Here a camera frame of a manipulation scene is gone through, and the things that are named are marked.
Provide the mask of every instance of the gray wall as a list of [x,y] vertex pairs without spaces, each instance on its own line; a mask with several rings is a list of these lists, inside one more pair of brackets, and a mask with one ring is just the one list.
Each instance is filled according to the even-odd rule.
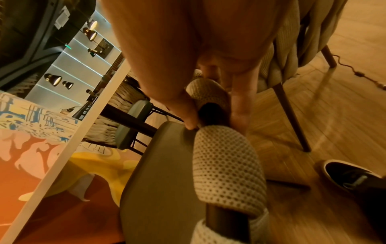
[[46,71],[46,73],[62,76],[62,81],[73,82],[73,87],[70,90],[62,84],[53,87],[42,77],[27,95],[26,100],[55,112],[80,106],[86,102],[88,98],[86,90],[93,90],[97,86],[101,77],[121,53],[111,25],[103,16],[99,1],[96,2],[96,10],[90,19],[98,21],[95,28],[98,35],[94,41],[99,43],[105,38],[114,46],[113,50],[105,59],[98,55],[92,57],[87,49],[95,49],[97,44],[89,41],[85,34],[79,31],[68,44],[71,49],[66,48]]

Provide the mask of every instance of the sneaker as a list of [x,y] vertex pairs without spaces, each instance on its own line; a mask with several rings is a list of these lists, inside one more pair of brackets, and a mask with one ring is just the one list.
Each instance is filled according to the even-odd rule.
[[366,168],[334,159],[325,161],[322,170],[335,185],[350,193],[368,178],[381,178]]

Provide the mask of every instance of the shoe sole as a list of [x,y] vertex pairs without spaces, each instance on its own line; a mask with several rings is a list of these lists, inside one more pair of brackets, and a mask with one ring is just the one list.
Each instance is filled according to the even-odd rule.
[[330,159],[330,160],[326,160],[323,162],[323,174],[332,182],[334,183],[334,185],[338,186],[340,189],[348,192],[348,193],[351,193],[349,190],[347,190],[346,188],[344,188],[343,186],[337,184],[332,178],[331,176],[327,173],[327,170],[326,170],[326,165],[328,163],[332,163],[332,162],[337,162],[337,163],[342,163],[342,164],[346,164],[346,165],[350,165],[350,166],[353,166],[353,167],[356,167],[356,168],[360,168],[360,169],[363,169],[363,170],[366,170],[367,172],[369,172],[370,174],[374,175],[375,177],[378,177],[378,178],[382,178],[382,176],[379,176],[377,174],[375,174],[374,172],[372,172],[371,170],[367,169],[367,168],[364,168],[364,167],[361,167],[361,166],[358,166],[356,164],[351,164],[349,162],[346,162],[346,161],[342,161],[342,160],[334,160],[334,159]]

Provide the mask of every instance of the power cord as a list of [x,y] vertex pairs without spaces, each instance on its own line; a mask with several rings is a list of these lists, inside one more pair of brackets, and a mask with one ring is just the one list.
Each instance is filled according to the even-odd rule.
[[356,70],[354,69],[353,66],[350,66],[350,65],[347,65],[347,64],[342,64],[342,63],[341,63],[341,57],[340,57],[339,55],[332,54],[332,56],[338,57],[338,63],[339,63],[340,65],[346,66],[346,67],[350,67],[350,68],[353,70],[354,75],[356,75],[356,76],[358,76],[358,77],[364,77],[364,78],[366,78],[366,79],[368,79],[368,80],[374,82],[374,84],[375,84],[378,88],[380,88],[380,89],[382,89],[382,90],[386,90],[386,85],[385,85],[385,84],[379,83],[378,81],[373,80],[373,79],[371,79],[370,77],[367,77],[367,76],[365,75],[365,73],[363,73],[363,72],[356,71]]

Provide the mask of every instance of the hand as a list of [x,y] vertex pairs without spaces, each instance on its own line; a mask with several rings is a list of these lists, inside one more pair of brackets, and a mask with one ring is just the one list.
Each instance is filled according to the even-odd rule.
[[290,0],[104,0],[124,56],[145,94],[194,129],[184,90],[197,64],[230,92],[231,126],[246,133],[259,64]]

